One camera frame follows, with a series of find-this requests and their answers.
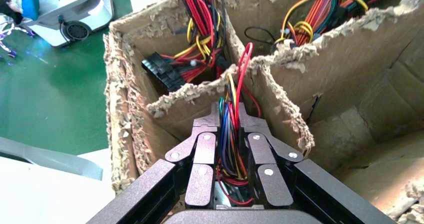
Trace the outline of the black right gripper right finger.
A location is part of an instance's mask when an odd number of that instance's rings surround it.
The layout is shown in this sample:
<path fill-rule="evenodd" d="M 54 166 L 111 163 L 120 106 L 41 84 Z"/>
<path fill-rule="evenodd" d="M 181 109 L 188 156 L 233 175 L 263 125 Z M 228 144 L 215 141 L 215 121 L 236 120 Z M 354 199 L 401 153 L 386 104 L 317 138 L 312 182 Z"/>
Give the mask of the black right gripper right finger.
<path fill-rule="evenodd" d="M 304 156 L 272 135 L 267 121 L 247 113 L 239 103 L 239 147 L 254 203 L 265 208 L 289 208 L 293 203 L 293 166 Z"/>

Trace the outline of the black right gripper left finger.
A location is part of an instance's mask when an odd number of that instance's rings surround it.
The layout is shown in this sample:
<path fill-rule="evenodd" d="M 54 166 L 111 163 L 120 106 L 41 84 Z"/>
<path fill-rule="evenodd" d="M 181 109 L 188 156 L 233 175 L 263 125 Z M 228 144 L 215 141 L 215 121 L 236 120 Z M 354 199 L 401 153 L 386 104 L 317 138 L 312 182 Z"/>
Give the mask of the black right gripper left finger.
<path fill-rule="evenodd" d="M 175 180 L 182 182 L 186 208 L 213 207 L 220 129 L 219 104 L 214 102 L 209 115 L 194 119 L 190 136 L 165 154 L 178 167 Z"/>

